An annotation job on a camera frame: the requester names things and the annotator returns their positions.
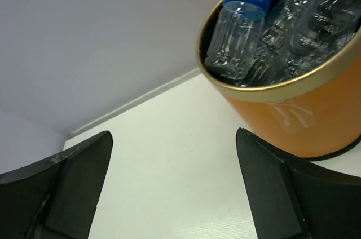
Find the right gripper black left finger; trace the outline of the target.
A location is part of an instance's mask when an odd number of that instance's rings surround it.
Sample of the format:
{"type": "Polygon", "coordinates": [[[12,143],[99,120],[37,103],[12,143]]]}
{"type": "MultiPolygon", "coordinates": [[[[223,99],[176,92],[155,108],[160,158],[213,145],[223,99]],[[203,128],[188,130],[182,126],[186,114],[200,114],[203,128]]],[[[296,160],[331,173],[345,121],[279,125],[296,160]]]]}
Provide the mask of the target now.
{"type": "Polygon", "coordinates": [[[1,238],[88,238],[112,147],[102,131],[1,174],[1,238]]]}

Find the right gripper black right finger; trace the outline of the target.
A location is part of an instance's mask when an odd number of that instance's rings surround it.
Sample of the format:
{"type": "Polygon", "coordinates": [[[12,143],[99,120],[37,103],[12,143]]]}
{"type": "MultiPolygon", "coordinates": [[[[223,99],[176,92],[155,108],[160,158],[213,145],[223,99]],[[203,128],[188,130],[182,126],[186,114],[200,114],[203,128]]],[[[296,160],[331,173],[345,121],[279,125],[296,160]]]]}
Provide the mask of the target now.
{"type": "Polygon", "coordinates": [[[360,178],[239,128],[236,149],[258,238],[360,238],[360,178]]]}

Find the blue label bottle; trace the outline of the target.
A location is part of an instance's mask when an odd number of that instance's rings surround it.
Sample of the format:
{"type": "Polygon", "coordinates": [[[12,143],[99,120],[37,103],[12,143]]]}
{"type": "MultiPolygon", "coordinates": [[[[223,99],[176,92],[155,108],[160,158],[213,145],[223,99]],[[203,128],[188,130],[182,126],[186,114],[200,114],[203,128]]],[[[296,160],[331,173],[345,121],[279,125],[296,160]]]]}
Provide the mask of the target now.
{"type": "Polygon", "coordinates": [[[208,71],[233,80],[246,77],[271,1],[223,1],[204,60],[208,71]]]}

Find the clear bottle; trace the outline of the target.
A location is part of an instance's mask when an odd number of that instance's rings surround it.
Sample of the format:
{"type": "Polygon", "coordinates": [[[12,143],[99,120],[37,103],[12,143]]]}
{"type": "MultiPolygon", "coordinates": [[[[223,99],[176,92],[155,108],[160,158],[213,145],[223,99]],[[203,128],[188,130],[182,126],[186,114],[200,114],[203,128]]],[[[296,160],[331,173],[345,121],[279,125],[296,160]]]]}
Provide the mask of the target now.
{"type": "Polygon", "coordinates": [[[283,77],[284,63],[278,58],[294,22],[309,0],[280,0],[266,18],[254,54],[254,64],[241,82],[242,87],[264,86],[283,77]]]}
{"type": "Polygon", "coordinates": [[[310,0],[301,11],[285,51],[288,74],[318,67],[348,43],[360,20],[360,0],[310,0]]]}

